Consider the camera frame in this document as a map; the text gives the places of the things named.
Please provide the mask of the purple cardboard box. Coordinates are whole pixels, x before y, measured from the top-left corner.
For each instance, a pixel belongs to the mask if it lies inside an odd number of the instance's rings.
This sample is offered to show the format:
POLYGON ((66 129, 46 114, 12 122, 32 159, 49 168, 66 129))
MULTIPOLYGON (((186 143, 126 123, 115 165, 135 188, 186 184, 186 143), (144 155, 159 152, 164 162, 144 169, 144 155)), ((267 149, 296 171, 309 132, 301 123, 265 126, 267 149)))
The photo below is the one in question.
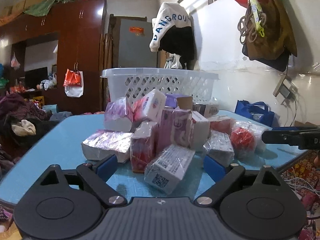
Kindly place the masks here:
POLYGON ((158 130, 157 153, 171 144, 188 148, 191 135, 191 110, 165 108, 158 130))

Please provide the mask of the dark red wooden wardrobe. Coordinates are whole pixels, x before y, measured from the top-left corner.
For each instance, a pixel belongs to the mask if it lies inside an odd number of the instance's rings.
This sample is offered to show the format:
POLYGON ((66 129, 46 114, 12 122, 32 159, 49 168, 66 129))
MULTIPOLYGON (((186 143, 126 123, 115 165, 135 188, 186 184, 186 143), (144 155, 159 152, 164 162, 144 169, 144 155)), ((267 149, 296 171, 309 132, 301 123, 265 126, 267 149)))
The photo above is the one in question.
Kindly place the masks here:
POLYGON ((94 113, 102 109, 105 18, 105 0, 58 3, 44 17, 21 14, 1 26, 1 41, 17 50, 12 55, 24 56, 28 45, 57 38, 57 87, 42 93, 44 101, 73 114, 94 113), (67 70, 74 68, 83 73, 84 93, 80 98, 68 97, 63 87, 67 70))

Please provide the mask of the red item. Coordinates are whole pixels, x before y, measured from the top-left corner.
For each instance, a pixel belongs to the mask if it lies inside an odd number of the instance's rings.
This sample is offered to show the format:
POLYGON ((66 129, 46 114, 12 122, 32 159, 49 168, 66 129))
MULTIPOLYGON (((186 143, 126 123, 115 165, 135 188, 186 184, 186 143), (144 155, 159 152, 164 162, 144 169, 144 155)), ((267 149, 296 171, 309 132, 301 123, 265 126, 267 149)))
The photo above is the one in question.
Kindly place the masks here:
POLYGON ((236 121, 231 130, 230 140, 237 159, 249 159, 255 153, 265 150, 262 134, 268 129, 246 121, 236 121))

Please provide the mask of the blue shopping bag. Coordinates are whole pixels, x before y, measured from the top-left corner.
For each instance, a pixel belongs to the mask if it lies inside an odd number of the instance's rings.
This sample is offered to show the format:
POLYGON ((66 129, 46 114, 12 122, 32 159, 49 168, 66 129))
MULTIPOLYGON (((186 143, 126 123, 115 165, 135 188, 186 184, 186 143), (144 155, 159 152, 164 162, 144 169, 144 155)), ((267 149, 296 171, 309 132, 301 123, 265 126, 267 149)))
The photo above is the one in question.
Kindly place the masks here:
POLYGON ((238 100, 234 113, 269 127, 274 121, 274 112, 269 110, 269 106, 263 101, 250 103, 246 100, 238 100))

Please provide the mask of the grey metal door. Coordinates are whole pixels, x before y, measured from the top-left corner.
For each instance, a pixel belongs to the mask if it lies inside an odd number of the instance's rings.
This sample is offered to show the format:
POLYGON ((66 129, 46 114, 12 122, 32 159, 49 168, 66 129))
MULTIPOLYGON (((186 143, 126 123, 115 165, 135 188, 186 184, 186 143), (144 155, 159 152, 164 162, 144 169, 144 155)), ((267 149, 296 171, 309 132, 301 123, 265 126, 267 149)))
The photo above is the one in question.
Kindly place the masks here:
POLYGON ((152 37, 150 22, 122 19, 119 33, 118 67, 156 68, 157 53, 151 52, 149 48, 152 37))

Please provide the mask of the red wrapped box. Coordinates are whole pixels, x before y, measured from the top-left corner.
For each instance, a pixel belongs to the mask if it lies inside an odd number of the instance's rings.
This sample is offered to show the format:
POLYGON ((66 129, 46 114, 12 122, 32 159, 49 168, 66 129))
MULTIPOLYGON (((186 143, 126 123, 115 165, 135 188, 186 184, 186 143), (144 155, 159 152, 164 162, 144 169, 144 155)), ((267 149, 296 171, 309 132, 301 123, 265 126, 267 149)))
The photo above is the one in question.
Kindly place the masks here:
POLYGON ((130 162, 132 172, 143 173, 148 163, 156 156, 156 135, 158 124, 143 121, 135 130, 130 145, 130 162))

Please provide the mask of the red and white plastic bag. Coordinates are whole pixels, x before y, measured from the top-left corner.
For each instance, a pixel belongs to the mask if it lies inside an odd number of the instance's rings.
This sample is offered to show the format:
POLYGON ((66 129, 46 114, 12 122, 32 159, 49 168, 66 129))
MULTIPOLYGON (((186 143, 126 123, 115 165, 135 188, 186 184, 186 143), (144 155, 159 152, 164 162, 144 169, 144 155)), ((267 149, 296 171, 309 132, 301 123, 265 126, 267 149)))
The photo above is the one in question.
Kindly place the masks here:
POLYGON ((63 87, 67 97, 80 98, 83 96, 84 78, 82 71, 67 69, 63 87))

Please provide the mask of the barcode box in plastic wrap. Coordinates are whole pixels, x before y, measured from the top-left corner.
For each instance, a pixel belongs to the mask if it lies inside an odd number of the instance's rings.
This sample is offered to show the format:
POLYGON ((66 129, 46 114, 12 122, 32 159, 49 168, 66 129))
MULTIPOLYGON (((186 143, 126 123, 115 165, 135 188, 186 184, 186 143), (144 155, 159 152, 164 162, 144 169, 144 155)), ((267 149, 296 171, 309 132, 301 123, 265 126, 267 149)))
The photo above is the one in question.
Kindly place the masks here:
POLYGON ((170 145, 148 163, 144 171, 144 181, 152 187, 171 194, 183 180, 195 151, 178 145, 170 145))

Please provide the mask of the black television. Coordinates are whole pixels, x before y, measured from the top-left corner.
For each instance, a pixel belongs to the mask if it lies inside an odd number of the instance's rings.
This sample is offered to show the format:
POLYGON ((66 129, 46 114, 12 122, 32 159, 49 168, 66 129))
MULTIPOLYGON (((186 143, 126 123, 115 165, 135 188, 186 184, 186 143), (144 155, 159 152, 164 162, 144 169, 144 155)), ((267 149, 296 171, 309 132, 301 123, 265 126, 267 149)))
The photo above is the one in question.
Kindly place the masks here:
POLYGON ((25 72, 25 87, 29 89, 37 89, 43 80, 48 79, 48 68, 42 67, 25 72))

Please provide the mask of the green cloth on wardrobe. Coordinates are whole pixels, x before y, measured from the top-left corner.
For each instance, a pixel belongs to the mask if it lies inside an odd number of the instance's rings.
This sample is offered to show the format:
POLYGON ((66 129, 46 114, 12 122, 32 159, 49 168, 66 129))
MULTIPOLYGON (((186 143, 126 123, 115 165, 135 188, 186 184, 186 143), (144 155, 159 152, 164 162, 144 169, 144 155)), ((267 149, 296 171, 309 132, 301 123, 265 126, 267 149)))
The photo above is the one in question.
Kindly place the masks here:
POLYGON ((30 7, 25 9, 23 13, 35 17, 47 16, 53 5, 57 3, 66 4, 74 1, 77 0, 44 0, 40 3, 31 5, 30 7))

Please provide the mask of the white plastic laundry basket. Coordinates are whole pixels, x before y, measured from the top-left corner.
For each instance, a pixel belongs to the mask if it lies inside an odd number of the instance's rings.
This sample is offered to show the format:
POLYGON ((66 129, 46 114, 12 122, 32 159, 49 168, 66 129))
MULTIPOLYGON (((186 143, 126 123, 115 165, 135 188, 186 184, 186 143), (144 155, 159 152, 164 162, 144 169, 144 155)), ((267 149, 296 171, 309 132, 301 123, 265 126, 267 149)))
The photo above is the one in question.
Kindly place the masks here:
POLYGON ((183 94, 196 101, 209 101, 219 76, 195 70, 164 68, 112 68, 101 75, 108 81, 110 100, 127 97, 130 103, 157 89, 164 94, 183 94))

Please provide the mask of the pile of dark clothes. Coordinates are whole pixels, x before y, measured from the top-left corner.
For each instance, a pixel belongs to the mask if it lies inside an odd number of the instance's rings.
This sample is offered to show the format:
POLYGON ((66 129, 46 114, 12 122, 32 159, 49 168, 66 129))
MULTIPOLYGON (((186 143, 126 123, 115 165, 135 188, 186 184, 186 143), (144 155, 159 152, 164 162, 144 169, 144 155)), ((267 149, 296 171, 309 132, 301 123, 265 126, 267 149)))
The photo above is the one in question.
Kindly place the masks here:
POLYGON ((19 94, 1 96, 1 177, 57 124, 19 94))

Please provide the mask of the white hoodie with blue letters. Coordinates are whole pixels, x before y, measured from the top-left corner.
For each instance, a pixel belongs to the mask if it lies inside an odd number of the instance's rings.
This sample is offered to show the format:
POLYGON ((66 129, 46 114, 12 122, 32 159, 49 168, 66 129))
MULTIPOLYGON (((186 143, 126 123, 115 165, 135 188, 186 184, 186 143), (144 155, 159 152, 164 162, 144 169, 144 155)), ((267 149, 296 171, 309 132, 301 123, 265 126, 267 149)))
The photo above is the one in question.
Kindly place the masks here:
POLYGON ((153 37, 150 42, 151 52, 157 52, 160 48, 160 41, 172 27, 191 27, 191 20, 185 10, 177 2, 163 2, 157 13, 157 17, 152 19, 153 37))

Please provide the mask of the pink white tissue pack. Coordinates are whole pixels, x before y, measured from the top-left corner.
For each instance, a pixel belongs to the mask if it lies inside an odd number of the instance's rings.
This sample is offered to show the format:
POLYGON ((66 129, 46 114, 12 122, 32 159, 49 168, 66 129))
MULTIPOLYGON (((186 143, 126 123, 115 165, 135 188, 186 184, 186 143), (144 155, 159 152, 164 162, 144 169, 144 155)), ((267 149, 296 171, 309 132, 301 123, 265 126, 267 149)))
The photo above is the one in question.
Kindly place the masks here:
POLYGON ((159 122, 165 107, 166 95, 157 89, 137 100, 133 106, 133 118, 135 122, 149 120, 159 122))

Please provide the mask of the purple white tissue pack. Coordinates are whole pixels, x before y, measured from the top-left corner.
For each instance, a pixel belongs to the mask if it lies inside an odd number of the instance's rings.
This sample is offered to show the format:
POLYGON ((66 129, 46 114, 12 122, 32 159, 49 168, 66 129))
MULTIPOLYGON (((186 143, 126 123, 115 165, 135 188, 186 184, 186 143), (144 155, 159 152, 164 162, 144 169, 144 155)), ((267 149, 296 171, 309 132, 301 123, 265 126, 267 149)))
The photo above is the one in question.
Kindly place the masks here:
POLYGON ((104 127, 110 131, 130 132, 133 124, 133 110, 126 97, 109 102, 104 114, 104 127))

